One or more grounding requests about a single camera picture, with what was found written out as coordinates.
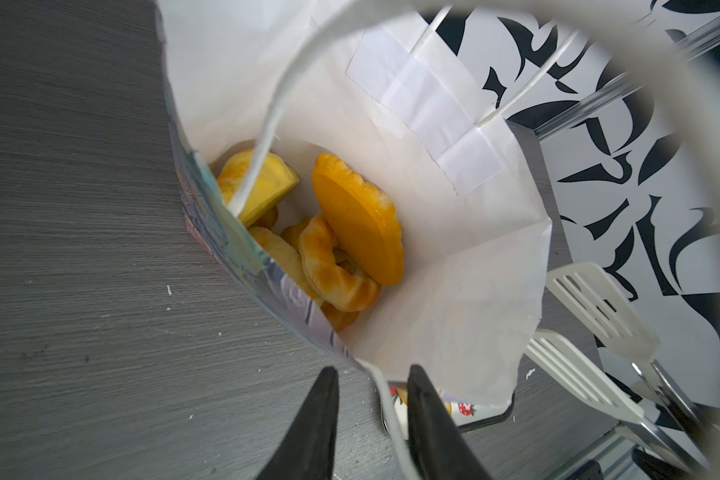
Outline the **twisted fake bread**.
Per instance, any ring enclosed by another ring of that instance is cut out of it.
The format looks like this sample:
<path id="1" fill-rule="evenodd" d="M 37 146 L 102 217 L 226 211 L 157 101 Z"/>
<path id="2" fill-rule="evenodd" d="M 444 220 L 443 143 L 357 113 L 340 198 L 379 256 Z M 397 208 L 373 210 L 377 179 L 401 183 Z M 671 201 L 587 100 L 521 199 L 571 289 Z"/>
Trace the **twisted fake bread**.
<path id="1" fill-rule="evenodd" d="M 259 246 L 282 268 L 282 270 L 296 283 L 312 300 L 318 304 L 322 298 L 314 291 L 305 276 L 301 256 L 297 249 L 288 244 L 282 237 L 270 229 L 252 226 L 248 233 L 256 240 Z"/>

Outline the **ring shaped fake bread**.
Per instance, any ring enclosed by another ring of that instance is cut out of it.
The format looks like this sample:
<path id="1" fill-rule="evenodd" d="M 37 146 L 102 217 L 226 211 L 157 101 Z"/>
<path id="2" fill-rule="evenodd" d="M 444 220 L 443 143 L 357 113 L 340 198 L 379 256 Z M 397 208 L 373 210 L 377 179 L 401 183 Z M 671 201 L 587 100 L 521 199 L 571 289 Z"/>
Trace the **ring shaped fake bread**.
<path id="1" fill-rule="evenodd" d="M 351 260 L 334 253 L 339 241 L 323 215 L 304 218 L 286 227 L 282 238 L 297 249 L 307 283 L 324 301 L 343 312 L 370 308 L 381 294 L 381 285 Z"/>

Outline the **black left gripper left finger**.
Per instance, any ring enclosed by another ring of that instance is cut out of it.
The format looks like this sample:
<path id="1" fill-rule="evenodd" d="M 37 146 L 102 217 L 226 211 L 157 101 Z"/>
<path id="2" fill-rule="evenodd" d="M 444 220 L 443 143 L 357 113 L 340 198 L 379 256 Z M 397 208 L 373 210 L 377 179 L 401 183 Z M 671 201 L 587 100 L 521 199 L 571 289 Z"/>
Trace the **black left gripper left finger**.
<path id="1" fill-rule="evenodd" d="M 257 479 L 331 479 L 339 400 L 338 372 L 325 367 Z"/>

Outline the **white and steel tongs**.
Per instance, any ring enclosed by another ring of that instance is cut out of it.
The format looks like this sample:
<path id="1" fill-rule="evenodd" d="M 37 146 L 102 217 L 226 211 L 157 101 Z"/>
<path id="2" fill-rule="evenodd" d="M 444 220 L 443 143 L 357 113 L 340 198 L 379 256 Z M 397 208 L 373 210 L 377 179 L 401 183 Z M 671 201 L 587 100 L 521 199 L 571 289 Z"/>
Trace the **white and steel tongs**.
<path id="1" fill-rule="evenodd" d="M 547 273 L 546 288 L 605 347 L 626 360 L 648 387 L 649 397 L 669 413 L 697 447 L 705 418 L 668 372 L 657 355 L 660 341 L 637 315 L 604 269 L 591 262 L 569 264 Z M 526 355 L 585 405 L 619 421 L 627 438 L 686 472 L 703 465 L 649 420 L 642 407 L 564 336 L 537 330 Z"/>

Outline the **column fake croissant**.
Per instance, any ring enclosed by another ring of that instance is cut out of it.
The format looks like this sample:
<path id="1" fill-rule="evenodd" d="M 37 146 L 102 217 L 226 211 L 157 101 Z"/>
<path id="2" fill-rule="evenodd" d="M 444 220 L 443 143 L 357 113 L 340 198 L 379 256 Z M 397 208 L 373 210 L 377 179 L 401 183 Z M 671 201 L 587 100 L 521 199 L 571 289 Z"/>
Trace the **column fake croissant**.
<path id="1" fill-rule="evenodd" d="M 235 195 L 252 162 L 253 150 L 244 150 L 231 156 L 217 177 L 217 184 L 227 204 Z M 295 171 L 281 157 L 268 153 L 245 206 L 237 216 L 245 226 L 250 227 L 277 206 L 299 183 Z"/>

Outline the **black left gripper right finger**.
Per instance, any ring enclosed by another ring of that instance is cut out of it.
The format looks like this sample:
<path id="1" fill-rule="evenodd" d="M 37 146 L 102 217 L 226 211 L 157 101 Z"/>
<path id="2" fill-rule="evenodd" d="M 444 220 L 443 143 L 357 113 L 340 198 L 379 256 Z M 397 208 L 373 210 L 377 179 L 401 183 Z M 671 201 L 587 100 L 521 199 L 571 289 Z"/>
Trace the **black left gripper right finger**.
<path id="1" fill-rule="evenodd" d="M 422 479 L 491 479 L 463 439 L 425 370 L 407 380 L 408 443 Z"/>

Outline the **long striped fake croissant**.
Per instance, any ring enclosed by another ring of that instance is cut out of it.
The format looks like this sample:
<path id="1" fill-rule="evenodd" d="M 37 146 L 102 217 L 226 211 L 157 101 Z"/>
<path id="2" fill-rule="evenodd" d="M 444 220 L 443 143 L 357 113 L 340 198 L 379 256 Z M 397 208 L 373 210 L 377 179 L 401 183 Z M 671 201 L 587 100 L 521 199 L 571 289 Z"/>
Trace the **long striped fake croissant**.
<path id="1" fill-rule="evenodd" d="M 327 153 L 317 157 L 311 181 L 340 246 L 377 283 L 399 283 L 404 273 L 402 227 L 390 197 Z"/>

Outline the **colourful printed paper bag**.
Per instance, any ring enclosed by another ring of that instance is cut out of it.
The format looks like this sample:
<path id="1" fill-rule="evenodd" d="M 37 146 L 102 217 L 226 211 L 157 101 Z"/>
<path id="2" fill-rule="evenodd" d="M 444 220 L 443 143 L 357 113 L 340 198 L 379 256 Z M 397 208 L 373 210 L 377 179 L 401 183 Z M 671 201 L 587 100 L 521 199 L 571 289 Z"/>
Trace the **colourful printed paper bag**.
<path id="1" fill-rule="evenodd" d="M 458 51 L 425 35 L 433 1 L 161 1 L 165 95 L 187 215 L 216 259 L 286 324 L 305 298 L 227 210 L 214 174 L 254 146 L 276 87 L 311 37 L 354 19 L 298 75 L 271 149 L 300 177 L 285 220 L 314 213 L 320 153 L 387 193 L 402 225 L 402 282 L 337 350 L 390 380 L 423 365 L 447 394 L 504 407 L 542 317 L 554 225 L 511 125 L 516 95 L 558 47 L 520 3 L 472 4 Z M 692 60 L 628 1 L 565 1 L 628 51 L 576 41 L 527 106 L 592 92 L 607 60 L 647 66 L 647 92 L 598 108 L 542 144 L 575 260 L 602 266 L 656 331 L 658 358 L 690 397 L 720 408 L 720 66 Z"/>

